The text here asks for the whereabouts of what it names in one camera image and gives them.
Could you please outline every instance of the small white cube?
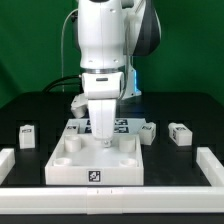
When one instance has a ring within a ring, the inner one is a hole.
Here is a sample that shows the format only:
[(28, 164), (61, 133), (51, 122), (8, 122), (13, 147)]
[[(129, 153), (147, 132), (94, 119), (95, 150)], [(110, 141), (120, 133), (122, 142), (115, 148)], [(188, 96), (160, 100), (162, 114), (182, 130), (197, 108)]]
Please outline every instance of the small white cube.
[(65, 135), (76, 135), (79, 132), (79, 124), (73, 123), (65, 128)]
[(156, 137), (156, 124), (153, 122), (144, 124), (138, 134), (142, 145), (151, 145)]
[(19, 145), (20, 149), (35, 148), (34, 125), (25, 125), (20, 127)]
[(192, 145), (193, 133), (183, 124), (170, 123), (169, 136), (178, 146)]

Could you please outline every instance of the cube with black marking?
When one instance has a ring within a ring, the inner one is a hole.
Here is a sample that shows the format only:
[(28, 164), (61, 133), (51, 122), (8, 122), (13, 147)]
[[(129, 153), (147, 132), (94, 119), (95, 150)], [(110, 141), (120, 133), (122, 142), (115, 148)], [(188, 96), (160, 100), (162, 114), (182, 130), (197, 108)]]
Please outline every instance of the cube with black marking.
[(138, 134), (142, 145), (151, 145), (156, 137), (156, 124), (153, 122), (144, 124)]
[(20, 127), (19, 146), (20, 146), (20, 149), (35, 148), (34, 125), (25, 125)]
[(193, 133), (183, 124), (170, 123), (169, 136), (178, 146), (192, 145)]

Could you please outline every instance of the white plastic frame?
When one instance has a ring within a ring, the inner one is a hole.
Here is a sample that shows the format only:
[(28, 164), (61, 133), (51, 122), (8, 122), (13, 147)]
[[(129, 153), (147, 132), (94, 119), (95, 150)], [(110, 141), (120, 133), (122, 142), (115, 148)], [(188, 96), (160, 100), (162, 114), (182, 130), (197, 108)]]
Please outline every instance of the white plastic frame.
[[(208, 148), (198, 148), (197, 162), (207, 177), (224, 178), (224, 168)], [(0, 189), (0, 214), (163, 212), (224, 212), (224, 187)]]

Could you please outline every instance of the black table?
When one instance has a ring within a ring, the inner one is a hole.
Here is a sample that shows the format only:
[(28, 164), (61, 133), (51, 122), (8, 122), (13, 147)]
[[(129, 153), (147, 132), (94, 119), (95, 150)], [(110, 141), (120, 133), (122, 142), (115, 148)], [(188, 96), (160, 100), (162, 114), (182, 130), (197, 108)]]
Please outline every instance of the black table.
[[(74, 93), (26, 93), (0, 109), (0, 149), (16, 149), (16, 165), (1, 187), (49, 187), (44, 167), (69, 118)], [(142, 146), (145, 186), (210, 186), (196, 164), (197, 147), (209, 147), (224, 161), (224, 108), (202, 93), (145, 93), (120, 103), (117, 117), (145, 118), (157, 125), (152, 146)], [(178, 147), (168, 125), (183, 123), (193, 131), (193, 144)], [(36, 128), (35, 149), (19, 149), (19, 127)], [(4, 223), (221, 223), (224, 214), (3, 215)]]

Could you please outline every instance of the white block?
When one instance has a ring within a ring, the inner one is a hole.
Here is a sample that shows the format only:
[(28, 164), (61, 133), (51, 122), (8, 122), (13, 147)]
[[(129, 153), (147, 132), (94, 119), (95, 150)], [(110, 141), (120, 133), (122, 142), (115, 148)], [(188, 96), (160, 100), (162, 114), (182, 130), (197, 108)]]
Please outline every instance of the white block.
[(142, 145), (151, 145), (156, 137), (156, 124), (153, 122), (144, 124), (138, 134)]
[(68, 124), (64, 130), (65, 135), (75, 135), (79, 132), (79, 123), (72, 122), (71, 124)]
[(0, 152), (0, 184), (2, 184), (14, 164), (14, 149), (2, 149)]
[(20, 127), (19, 145), (20, 149), (35, 148), (34, 125), (25, 125)]
[(224, 167), (207, 147), (198, 147), (197, 163), (213, 187), (224, 187)]
[(76, 96), (71, 104), (71, 111), (76, 118), (81, 118), (85, 115), (87, 110), (88, 100), (84, 93)]
[(169, 136), (178, 146), (192, 145), (192, 132), (183, 124), (170, 123)]

